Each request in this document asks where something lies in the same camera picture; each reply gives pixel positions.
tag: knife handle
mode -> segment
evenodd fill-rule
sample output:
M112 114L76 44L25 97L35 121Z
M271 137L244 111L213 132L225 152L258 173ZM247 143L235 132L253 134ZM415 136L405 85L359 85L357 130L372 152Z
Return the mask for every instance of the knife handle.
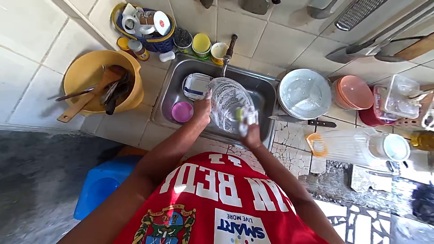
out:
M336 124L333 122L328 122L328 121L320 121L320 120L308 120L307 121L308 125L316 125L316 126L321 126L321 127L329 127L329 128L336 128Z

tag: emblem on shirt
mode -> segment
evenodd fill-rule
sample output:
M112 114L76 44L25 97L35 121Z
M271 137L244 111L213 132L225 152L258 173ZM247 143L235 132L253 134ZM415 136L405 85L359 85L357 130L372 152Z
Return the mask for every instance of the emblem on shirt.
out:
M195 218L196 209L185 211L182 204L170 205L156 213L149 209L132 244L176 244L180 239L187 244Z

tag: yellow bucket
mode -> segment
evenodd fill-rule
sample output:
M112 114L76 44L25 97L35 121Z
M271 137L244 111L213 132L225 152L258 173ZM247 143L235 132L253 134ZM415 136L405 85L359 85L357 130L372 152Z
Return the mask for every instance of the yellow bucket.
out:
M120 101L115 108L115 113L137 107L143 100L144 91L141 81L140 64L131 55L124 51L101 50L93 51L79 57L65 74L63 88L65 94L80 92L86 88L96 85L101 81L103 69L106 65L120 65L131 73L130 82L134 80L134 86L125 100ZM80 96L67 99L66 102L72 105L78 101ZM96 96L80 111L80 114L89 116L91 114L105 113L105 106L100 103L101 96Z

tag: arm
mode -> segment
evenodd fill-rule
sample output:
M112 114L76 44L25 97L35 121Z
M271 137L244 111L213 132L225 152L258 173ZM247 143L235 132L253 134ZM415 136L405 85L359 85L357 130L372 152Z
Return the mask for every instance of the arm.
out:
M118 189L58 243L112 243L205 129L210 112L209 100L195 101L193 117L146 154Z
M307 190L262 144L258 125L250 125L241 141L256 156L267 176L288 195L306 225L329 243L344 243Z

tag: cooking oil bottle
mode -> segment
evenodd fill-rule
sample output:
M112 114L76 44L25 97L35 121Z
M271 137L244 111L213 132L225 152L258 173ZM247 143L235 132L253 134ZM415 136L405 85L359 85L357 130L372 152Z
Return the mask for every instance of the cooking oil bottle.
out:
M434 132L414 132L411 135L411 145L419 150L434 151Z

